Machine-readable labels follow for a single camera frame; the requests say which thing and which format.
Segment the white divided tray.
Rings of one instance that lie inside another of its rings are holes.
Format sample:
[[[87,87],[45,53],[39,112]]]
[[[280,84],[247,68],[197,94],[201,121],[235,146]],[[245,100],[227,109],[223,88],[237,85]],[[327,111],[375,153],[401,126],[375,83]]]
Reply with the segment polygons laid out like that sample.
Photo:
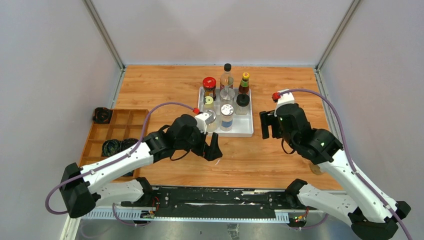
[[[253,110],[252,110],[252,96],[251,92],[248,92],[248,96],[250,98],[250,103],[247,106],[247,114],[246,115],[233,115],[233,123],[232,128],[229,131],[223,131],[221,126],[221,111],[220,111],[220,90],[217,89],[216,100],[213,102],[213,110],[216,114],[217,120],[217,129],[214,131],[220,137],[234,137],[234,138],[250,138],[254,133],[254,124],[253,124]]]

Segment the yellow cap sauce bottle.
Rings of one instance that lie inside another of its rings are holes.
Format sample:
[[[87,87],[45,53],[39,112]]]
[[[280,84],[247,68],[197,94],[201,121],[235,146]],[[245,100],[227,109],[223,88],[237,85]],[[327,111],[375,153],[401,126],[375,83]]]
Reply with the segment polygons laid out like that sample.
[[[239,84],[238,93],[239,94],[248,94],[250,90],[250,74],[244,72]]]

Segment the red lid brown jar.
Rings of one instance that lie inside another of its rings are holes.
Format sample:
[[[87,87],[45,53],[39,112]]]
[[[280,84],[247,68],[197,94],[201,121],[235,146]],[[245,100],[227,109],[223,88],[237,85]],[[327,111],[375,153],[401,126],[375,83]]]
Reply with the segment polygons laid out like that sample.
[[[216,87],[217,81],[214,77],[205,77],[202,81],[202,87],[204,90],[204,96],[212,97],[214,100],[216,99]]]

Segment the black cap grinder bottle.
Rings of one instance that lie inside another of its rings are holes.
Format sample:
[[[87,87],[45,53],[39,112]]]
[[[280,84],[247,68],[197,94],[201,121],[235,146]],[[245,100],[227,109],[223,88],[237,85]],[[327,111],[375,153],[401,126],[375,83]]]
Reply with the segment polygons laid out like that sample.
[[[310,162],[309,168],[310,168],[310,171],[313,174],[318,175],[318,176],[321,176],[321,175],[326,173],[325,170],[321,169],[319,165],[314,164],[313,162]]]

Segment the silver lid peppercorn bottle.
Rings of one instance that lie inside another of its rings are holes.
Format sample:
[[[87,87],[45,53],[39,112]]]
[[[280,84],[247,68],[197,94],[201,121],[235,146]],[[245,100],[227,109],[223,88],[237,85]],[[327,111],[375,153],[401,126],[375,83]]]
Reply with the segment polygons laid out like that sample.
[[[220,108],[221,124],[220,129],[228,132],[232,129],[234,119],[234,107],[231,104],[224,104]]]

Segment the black cap soy sauce bottle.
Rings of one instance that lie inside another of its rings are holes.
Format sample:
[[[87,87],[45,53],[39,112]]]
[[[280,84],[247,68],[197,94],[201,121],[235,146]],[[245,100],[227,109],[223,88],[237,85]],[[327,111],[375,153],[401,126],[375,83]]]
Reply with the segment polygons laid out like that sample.
[[[220,76],[220,90],[224,89],[233,89],[234,88],[234,78],[231,73],[232,65],[230,63],[226,63],[223,67],[224,72]]]

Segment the round glass jar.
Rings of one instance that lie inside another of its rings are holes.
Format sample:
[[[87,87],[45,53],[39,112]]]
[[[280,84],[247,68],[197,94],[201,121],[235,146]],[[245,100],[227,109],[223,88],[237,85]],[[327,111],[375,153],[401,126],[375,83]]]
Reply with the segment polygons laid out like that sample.
[[[208,114],[208,118],[206,119],[206,131],[208,134],[212,134],[218,129],[218,118],[217,114],[214,110],[206,110],[204,113]]]

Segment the black cap white pepper bottle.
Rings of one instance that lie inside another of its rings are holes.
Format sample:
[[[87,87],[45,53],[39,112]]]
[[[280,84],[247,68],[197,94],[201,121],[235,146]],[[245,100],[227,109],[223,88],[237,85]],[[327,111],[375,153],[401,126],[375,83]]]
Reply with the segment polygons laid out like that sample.
[[[238,94],[235,100],[235,113],[237,115],[247,115],[249,110],[250,97],[245,94]]]

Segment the yellow lid spice bottle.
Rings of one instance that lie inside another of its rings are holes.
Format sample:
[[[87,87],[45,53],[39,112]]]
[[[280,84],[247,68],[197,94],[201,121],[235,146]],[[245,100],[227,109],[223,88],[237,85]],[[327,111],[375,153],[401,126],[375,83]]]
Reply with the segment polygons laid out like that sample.
[[[214,98],[212,96],[205,96],[203,99],[203,110],[213,110],[214,109]]]

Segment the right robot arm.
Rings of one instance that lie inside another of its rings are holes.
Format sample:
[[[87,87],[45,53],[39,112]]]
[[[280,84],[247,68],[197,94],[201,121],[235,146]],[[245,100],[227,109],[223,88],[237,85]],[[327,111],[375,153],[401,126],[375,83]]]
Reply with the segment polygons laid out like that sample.
[[[336,196],[297,178],[285,189],[290,208],[303,205],[321,210],[350,226],[362,240],[389,240],[395,235],[411,207],[405,201],[395,201],[361,176],[361,170],[350,164],[345,148],[331,132],[312,128],[297,103],[261,111],[259,117],[263,139],[281,139],[346,191],[346,196]]]

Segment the silver lid shaker jar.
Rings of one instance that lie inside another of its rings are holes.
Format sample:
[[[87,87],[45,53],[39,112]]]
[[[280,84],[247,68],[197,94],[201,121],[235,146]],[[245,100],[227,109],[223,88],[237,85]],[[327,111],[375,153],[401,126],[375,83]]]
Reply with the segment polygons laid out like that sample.
[[[225,87],[219,92],[220,107],[224,105],[234,105],[235,91],[233,88]]]

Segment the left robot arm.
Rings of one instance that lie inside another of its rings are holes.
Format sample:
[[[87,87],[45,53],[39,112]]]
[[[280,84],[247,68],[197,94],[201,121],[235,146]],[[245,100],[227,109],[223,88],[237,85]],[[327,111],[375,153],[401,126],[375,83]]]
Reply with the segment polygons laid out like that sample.
[[[59,187],[66,213],[70,218],[79,218],[96,206],[119,202],[149,206],[153,193],[146,180],[141,177],[121,183],[114,180],[138,168],[171,158],[177,150],[192,152],[207,161],[221,158],[219,135],[212,133],[210,144],[206,142],[207,118],[205,113],[197,116],[183,114],[171,125],[164,125],[111,157],[82,167],[76,163],[66,166]]]

